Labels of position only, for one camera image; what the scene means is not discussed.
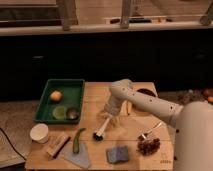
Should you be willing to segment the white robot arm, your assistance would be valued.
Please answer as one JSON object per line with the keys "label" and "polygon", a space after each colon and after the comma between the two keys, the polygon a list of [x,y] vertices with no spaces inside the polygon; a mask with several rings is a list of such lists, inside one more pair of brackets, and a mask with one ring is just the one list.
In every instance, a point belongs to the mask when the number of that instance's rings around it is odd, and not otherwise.
{"label": "white robot arm", "polygon": [[132,81],[112,82],[105,110],[119,115],[124,101],[176,129],[173,171],[213,171],[213,105],[194,101],[183,106],[139,93]]}

